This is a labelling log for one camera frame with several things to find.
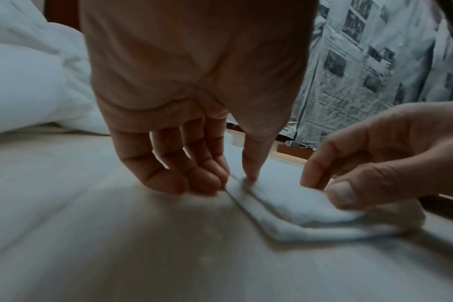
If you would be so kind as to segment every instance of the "hand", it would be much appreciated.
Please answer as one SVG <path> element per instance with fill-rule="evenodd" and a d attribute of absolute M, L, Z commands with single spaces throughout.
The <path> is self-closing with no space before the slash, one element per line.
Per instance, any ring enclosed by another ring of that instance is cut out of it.
<path fill-rule="evenodd" d="M 301 185 L 342 209 L 426 195 L 453 196 L 453 101 L 405 104 L 328 136 Z"/>
<path fill-rule="evenodd" d="M 147 187 L 224 187 L 228 112 L 246 132 L 245 173 L 258 178 L 304 76 L 317 0 L 82 4 L 99 108 L 120 159 Z"/>

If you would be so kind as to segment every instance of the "fingernail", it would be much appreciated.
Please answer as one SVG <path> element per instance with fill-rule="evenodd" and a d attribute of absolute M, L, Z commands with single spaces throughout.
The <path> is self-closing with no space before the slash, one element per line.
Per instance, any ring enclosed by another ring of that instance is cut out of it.
<path fill-rule="evenodd" d="M 348 182 L 330 184 L 326 193 L 330 200 L 337 205 L 353 205 L 357 203 L 356 194 Z"/>

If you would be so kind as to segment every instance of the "knuckle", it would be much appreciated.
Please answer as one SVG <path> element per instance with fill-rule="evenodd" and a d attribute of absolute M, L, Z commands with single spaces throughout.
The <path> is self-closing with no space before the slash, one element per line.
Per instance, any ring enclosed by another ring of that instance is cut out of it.
<path fill-rule="evenodd" d="M 364 165 L 361 169 L 365 181 L 371 184 L 371 188 L 376 188 L 384 199 L 395 200 L 401 184 L 401 176 L 396 169 L 385 164 Z"/>

